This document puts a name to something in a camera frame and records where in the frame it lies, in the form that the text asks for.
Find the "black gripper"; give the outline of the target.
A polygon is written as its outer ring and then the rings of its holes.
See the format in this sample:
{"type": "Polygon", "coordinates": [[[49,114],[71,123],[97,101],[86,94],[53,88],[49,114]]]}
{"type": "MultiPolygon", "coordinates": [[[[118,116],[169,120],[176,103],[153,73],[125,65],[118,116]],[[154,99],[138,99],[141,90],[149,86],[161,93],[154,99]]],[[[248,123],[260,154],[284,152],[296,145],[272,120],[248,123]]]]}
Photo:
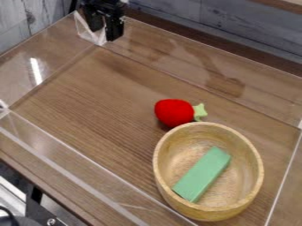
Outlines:
{"type": "Polygon", "coordinates": [[[106,39],[117,40],[125,34],[126,16],[121,9],[128,0],[82,0],[86,22],[93,32],[105,27],[104,12],[106,14],[106,39]]]}

